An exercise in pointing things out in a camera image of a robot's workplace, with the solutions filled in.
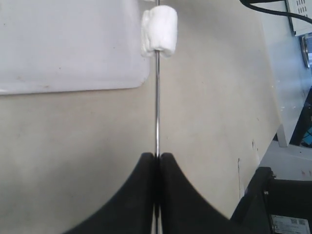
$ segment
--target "beige surface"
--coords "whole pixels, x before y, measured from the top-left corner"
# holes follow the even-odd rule
[[[162,151],[230,216],[238,158],[247,185],[280,125],[259,19],[237,0],[166,4],[179,40],[161,61]],[[0,233],[61,233],[116,192],[154,150],[153,77],[132,90],[0,97]]]

